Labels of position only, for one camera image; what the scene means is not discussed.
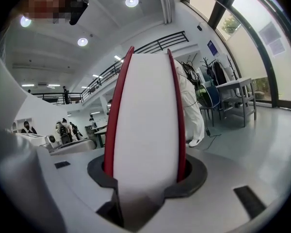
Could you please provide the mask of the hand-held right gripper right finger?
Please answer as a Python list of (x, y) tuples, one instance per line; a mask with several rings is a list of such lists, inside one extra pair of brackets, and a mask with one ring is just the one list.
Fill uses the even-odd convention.
[(205, 183), (188, 198), (167, 199), (145, 225), (147, 228), (239, 228), (250, 221), (234, 189), (248, 186), (266, 206), (278, 202), (276, 190), (238, 163), (211, 153), (189, 149), (207, 168)]

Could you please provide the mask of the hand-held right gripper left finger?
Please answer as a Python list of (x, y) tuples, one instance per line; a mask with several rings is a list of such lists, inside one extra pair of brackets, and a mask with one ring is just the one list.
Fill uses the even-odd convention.
[(92, 211), (97, 211), (104, 203), (112, 200), (113, 189), (99, 186), (87, 171), (89, 162), (103, 155), (103, 148), (52, 156), (46, 148), (39, 147), (37, 153), (53, 165), (63, 161), (69, 162), (68, 166), (56, 168), (55, 174), (58, 174), (60, 181)]

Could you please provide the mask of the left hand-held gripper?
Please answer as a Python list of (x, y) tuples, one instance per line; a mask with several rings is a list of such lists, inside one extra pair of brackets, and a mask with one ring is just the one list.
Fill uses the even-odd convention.
[(16, 133), (16, 136), (28, 140), (34, 146), (46, 148), (52, 156), (87, 152), (96, 148), (94, 141), (90, 139), (60, 145), (53, 135), (42, 136), (33, 133)]

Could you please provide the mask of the blue chair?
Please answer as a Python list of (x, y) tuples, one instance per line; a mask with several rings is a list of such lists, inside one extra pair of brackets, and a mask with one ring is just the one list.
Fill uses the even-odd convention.
[(198, 101), (201, 104), (200, 110), (205, 111), (206, 117), (212, 120), (212, 126), (214, 126), (213, 111), (215, 109), (218, 110), (219, 119), (221, 119), (221, 100), (217, 87), (214, 85), (206, 87), (201, 84), (197, 94)]

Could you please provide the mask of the person's white shirt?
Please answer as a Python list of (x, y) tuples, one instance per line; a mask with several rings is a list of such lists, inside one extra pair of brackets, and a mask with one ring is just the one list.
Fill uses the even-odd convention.
[(12, 127), (26, 98), (0, 57), (0, 130)]

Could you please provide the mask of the grey side table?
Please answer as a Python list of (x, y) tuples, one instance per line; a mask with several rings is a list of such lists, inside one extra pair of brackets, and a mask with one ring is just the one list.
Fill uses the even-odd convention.
[(246, 127), (250, 115), (257, 119), (256, 96), (253, 91), (251, 78), (239, 78), (218, 85), (220, 105), (223, 117), (234, 115), (243, 118), (243, 127)]

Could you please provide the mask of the black mezzanine railing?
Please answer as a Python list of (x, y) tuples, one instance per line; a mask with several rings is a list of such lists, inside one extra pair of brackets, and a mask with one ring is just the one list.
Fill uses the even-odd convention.
[(107, 81), (110, 81), (111, 78), (118, 75), (121, 76), (122, 66), (124, 66), (124, 69), (128, 69), (129, 60), (133, 54), (159, 53), (163, 50), (169, 49), (172, 46), (186, 42), (189, 42), (186, 33), (184, 31), (180, 31), (161, 37), (137, 49), (130, 47), (128, 53), (126, 54), (128, 60), (125, 58), (120, 58), (117, 60), (114, 64), (104, 70), (101, 75), (99, 75), (97, 78), (94, 78), (94, 80), (91, 81), (82, 92), (68, 92), (67, 97), (64, 93), (34, 93), (33, 95), (53, 105), (65, 105), (66, 102), (69, 102), (70, 104), (82, 103), (92, 94), (94, 94), (94, 92), (96, 92), (99, 88), (105, 85)]

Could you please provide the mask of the black coat rack with clothes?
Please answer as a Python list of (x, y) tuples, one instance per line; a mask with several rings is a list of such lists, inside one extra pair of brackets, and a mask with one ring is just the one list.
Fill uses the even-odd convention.
[(201, 67), (205, 69), (211, 86), (218, 86), (229, 81), (238, 80), (233, 63), (226, 54), (219, 55), (212, 61), (204, 57), (200, 63)]

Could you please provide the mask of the paper notice on glass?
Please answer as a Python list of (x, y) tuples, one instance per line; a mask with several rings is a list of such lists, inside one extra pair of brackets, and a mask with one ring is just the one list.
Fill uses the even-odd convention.
[(272, 22), (269, 22), (259, 31), (264, 44), (270, 47), (273, 56), (285, 52), (285, 47), (281, 41), (281, 34)]

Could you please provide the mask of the blue wall poster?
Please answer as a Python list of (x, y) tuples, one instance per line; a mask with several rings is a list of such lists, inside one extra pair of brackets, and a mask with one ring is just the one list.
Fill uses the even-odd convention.
[(214, 45), (214, 43), (211, 40), (208, 42), (207, 46), (208, 46), (208, 48), (213, 56), (219, 55), (218, 49), (216, 48), (216, 46)]

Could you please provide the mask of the glass window wall black frame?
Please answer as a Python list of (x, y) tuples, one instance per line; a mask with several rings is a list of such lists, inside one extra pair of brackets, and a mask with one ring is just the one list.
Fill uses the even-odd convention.
[[(181, 0), (228, 51), (238, 77), (251, 78), (258, 102), (291, 109), (291, 21), (276, 0)], [(273, 56), (259, 31), (272, 22), (285, 52)]]

